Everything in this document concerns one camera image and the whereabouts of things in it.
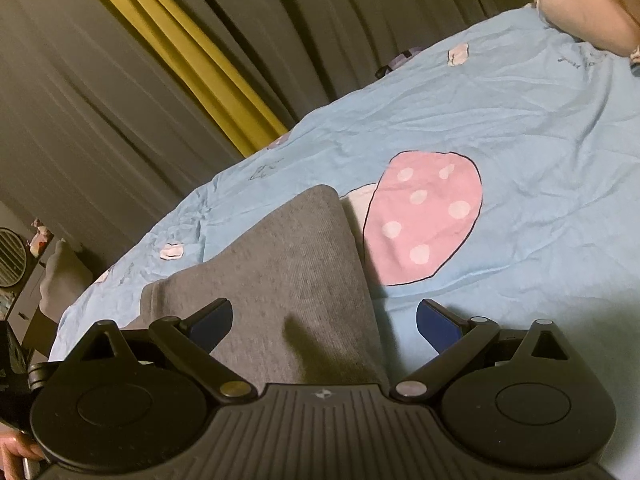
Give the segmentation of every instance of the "yellow curtain stripe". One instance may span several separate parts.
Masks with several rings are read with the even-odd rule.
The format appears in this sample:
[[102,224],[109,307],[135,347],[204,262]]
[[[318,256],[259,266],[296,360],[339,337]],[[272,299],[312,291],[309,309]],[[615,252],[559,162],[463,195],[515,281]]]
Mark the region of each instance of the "yellow curtain stripe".
[[173,0],[109,0],[244,156],[287,130],[218,47]]

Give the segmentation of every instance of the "bedsheet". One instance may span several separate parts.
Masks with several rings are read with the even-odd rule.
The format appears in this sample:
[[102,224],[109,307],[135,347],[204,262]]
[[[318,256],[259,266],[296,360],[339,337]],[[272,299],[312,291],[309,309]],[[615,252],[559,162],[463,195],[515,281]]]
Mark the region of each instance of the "bedsheet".
[[[465,42],[468,60],[448,66],[447,51]],[[434,356],[415,329],[422,298],[512,328],[553,319],[616,403],[602,464],[640,478],[639,105],[627,59],[577,43],[535,10],[479,23],[194,190],[66,311],[51,358],[96,320],[126,325],[147,283],[209,260],[315,184],[366,194],[385,174],[403,182],[406,168],[391,164],[401,153],[461,156],[478,170],[481,205],[460,246],[427,279],[371,283],[391,380]],[[478,190],[470,197],[452,218],[476,214]],[[400,232],[380,222],[386,238]],[[183,256],[161,260],[167,243],[183,244]],[[417,265],[430,257],[414,253]]]

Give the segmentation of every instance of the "black object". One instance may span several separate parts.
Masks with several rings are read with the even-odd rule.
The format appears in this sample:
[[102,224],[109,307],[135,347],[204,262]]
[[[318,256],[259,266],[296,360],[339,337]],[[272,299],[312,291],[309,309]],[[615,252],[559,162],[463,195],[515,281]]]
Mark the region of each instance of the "black object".
[[148,330],[100,321],[65,361],[1,378],[0,416],[40,443],[44,480],[611,479],[596,460],[613,403],[548,320],[501,330],[424,300],[418,330],[440,354],[389,396],[268,384],[259,397],[208,354],[231,325],[224,299]]

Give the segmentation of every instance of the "silver screw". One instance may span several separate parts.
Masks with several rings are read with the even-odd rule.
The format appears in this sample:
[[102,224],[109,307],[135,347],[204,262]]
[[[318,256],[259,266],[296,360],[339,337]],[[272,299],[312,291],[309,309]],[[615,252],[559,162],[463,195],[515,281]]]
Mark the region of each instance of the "silver screw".
[[251,393],[251,385],[244,381],[229,381],[220,386],[220,393],[225,397],[244,397]]
[[403,397],[420,397],[427,392],[427,387],[419,381],[402,381],[396,384],[396,392]]

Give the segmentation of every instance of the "pink polka dot strawberry print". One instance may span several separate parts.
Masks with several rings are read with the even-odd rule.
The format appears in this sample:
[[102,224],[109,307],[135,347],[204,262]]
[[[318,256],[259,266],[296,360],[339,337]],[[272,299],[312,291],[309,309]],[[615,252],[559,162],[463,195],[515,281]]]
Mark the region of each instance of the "pink polka dot strawberry print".
[[464,243],[480,214],[478,168],[457,153],[399,153],[373,193],[372,186],[350,192],[343,204],[362,241],[365,266],[382,285],[433,276]]

